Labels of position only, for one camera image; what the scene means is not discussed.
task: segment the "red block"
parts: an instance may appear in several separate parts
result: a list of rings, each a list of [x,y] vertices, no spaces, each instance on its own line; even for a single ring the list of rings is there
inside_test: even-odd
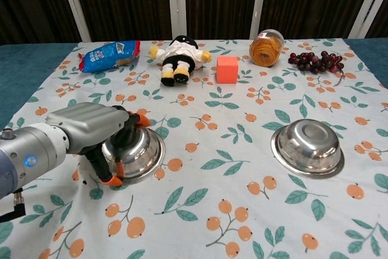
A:
[[[217,57],[217,83],[237,83],[238,60],[235,56]]]

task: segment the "metal bowl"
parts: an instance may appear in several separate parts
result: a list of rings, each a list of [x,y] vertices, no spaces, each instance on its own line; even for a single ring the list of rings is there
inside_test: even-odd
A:
[[[110,171],[122,179],[123,184],[139,183],[153,175],[164,159],[165,145],[153,130],[139,127],[128,135],[123,146],[118,147],[110,137],[102,145],[102,152]]]
[[[272,136],[271,148],[284,167],[303,177],[328,178],[344,167],[335,132],[313,119],[300,119],[278,129]]]

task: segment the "plush toy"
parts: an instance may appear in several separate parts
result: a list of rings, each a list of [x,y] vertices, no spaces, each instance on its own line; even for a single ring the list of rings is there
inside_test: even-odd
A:
[[[212,60],[209,51],[198,50],[197,43],[188,36],[177,36],[165,50],[151,46],[149,57],[163,62],[161,82],[170,87],[175,82],[186,83],[193,70]]]

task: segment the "plastic jar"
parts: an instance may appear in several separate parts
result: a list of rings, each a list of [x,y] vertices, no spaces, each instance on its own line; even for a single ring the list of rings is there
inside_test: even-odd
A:
[[[252,61],[262,67],[271,67],[279,59],[284,47],[283,35],[277,30],[263,30],[249,47]]]

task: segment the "table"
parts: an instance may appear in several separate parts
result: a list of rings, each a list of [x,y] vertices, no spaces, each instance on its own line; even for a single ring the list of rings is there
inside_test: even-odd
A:
[[[26,185],[27,216],[0,225],[2,258],[388,256],[387,89],[349,46],[287,40],[267,69],[251,63],[249,40],[198,43],[213,62],[185,86],[160,85],[148,41],[137,65],[97,74],[80,73],[77,54],[103,43],[79,43],[42,83],[9,126],[83,101],[121,104],[147,112],[166,158],[154,177],[113,189],[84,157],[67,155]],[[346,58],[338,86],[338,75],[302,74],[287,63],[290,52],[309,48]],[[218,55],[239,57],[237,84],[215,82]],[[298,177],[274,159],[274,130],[301,118],[324,121],[338,135],[345,166],[337,176]],[[11,207],[12,197],[1,200],[1,213]]]

